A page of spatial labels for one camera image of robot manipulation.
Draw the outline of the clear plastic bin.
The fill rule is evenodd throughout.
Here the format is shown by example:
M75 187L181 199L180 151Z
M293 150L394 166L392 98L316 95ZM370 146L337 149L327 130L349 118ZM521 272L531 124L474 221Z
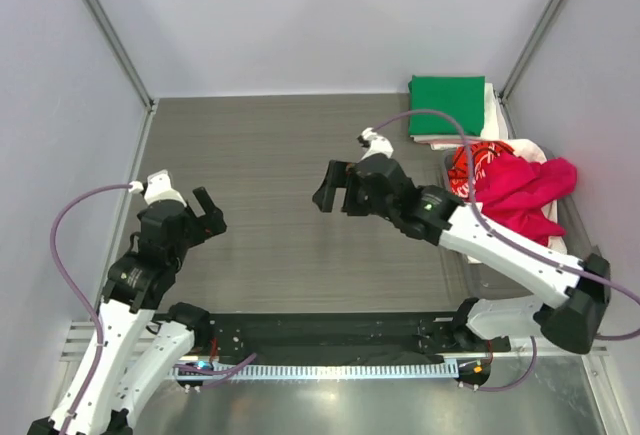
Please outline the clear plastic bin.
M457 148L445 150L441 159L440 170L443 185L450 192L452 191L449 187L447 170L451 167L451 162L456 149ZM542 150L547 156L556 158L548 149L542 148ZM546 248L548 251L557 252L558 254L574 255L578 258L582 258L589 253L592 253L593 245L587 235L575 203L571 198L571 194L560 199L557 204L558 222L566 229L566 235L563 237L563 240L566 245L567 252L559 253L534 241L533 242L542 248ZM501 300L521 298L531 295L531 292L517 281L514 281L502 274L502 272L479 262L478 259L472 259L472 257L467 255L458 254L457 261L459 267L462 269L463 279L471 297L487 300Z

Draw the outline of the folded white t shirt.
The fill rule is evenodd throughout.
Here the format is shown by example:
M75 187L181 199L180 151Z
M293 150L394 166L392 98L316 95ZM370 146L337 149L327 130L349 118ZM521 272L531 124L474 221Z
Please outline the folded white t shirt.
M434 150L444 150L462 144L457 135L411 135L413 142L430 145ZM484 125L479 136L468 136L472 143L481 141L508 140L509 129L500 108L492 83L484 87Z

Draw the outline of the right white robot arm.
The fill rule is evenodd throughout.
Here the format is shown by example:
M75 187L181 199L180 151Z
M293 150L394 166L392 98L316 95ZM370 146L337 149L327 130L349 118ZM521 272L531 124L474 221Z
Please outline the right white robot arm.
M600 255L579 259L545 248L482 218L474 205L442 187L415 185L385 155L330 161L312 201L329 213L339 189L346 215L379 216L405 236L468 255L529 291L527 297L463 302L450 327L460 349L501 337L542 336L564 351L590 352L610 301L610 264Z

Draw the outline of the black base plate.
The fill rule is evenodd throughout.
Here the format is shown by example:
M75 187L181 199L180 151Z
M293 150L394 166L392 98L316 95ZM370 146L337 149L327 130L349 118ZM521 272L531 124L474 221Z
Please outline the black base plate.
M262 365L432 363L446 354L511 350L507 337L486 342L454 325L452 312L214 313L204 353L236 364L254 354Z

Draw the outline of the aluminium frame post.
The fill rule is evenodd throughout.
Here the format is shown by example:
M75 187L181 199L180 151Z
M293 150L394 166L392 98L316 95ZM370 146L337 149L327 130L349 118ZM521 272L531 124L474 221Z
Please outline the aluminium frame post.
M100 0L82 0L89 11L98 30L101 32L106 44L114 55L116 62L122 69L127 80L134 89L136 95L147 111L151 111L154 106L154 98L150 95L142 78L134 66L126 48L124 47L117 31L112 24L110 17L104 9Z
M520 51L515 65L511 69L503 88L499 92L499 99L503 104L506 104L509 97L514 93L520 79L533 59L536 51L543 43L554 21L561 13L566 1L567 0L547 1L524 47Z

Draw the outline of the right aluminium frame post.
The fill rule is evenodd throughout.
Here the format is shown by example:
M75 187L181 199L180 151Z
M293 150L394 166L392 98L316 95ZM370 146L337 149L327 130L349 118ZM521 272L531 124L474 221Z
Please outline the right aluminium frame post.
M503 88L499 92L499 99L503 104L506 104L509 97L514 93L520 79L533 59L536 51L543 43L554 21L561 13L566 1L567 0L547 1L524 47L520 51L515 65L511 69Z

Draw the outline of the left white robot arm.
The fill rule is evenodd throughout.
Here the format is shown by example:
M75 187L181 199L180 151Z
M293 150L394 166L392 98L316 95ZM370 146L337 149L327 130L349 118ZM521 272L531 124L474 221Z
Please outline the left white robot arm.
M85 355L51 415L35 420L32 434L130 434L173 366L189 352L205 352L213 340L208 311L177 303L163 317L151 345L133 356L173 286L188 251L227 229L222 211L207 190L193 194L196 215L167 176L130 189L144 195L139 231L109 268L101 303L91 314L95 326Z

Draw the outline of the white red print t shirt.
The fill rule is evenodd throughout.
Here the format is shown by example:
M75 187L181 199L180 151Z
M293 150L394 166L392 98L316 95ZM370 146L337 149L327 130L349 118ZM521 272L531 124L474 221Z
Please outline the white red print t shirt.
M507 142L497 141L475 143L471 146L470 154L467 154L462 147L459 147L456 149L453 155L451 167L447 170L449 187L451 191L464 200L468 200L469 171L474 171L475 189L475 183L485 176L486 166L503 154L511 154L516 157L521 157L529 162L539 163L557 159L547 156L542 148L528 139L513 139ZM557 223L559 223L557 207L559 200L543 208L543 213L547 215L552 221ZM566 253L567 249L563 237L550 238L549 244L545 247L559 253Z

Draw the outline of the folded green t shirt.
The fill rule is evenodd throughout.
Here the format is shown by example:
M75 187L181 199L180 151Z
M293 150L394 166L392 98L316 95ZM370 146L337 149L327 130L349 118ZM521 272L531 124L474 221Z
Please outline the folded green t shirt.
M416 76L408 83L410 109L432 109L448 114L468 136L478 136L484 127L483 76L439 77ZM410 136L455 135L456 129L446 120L433 115L412 115Z

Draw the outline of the pink t shirt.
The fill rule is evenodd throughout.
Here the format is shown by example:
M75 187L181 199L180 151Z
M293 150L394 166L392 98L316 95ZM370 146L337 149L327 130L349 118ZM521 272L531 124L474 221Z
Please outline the pink t shirt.
M543 213L543 208L573 192L578 172L563 158L529 162L503 154L485 168L475 183L482 214L500 225L546 246L566 229Z

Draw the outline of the left aluminium frame post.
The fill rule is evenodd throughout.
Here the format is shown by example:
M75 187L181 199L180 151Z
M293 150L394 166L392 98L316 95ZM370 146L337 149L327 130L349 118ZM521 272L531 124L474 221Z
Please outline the left aluminium frame post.
M126 48L124 47L117 31L112 24L110 17L104 9L100 0L82 0L89 11L98 30L101 32L106 44L114 55L116 62L122 69L127 80L134 89L136 95L147 111L151 111L154 106L154 98L150 95L142 78L134 66Z

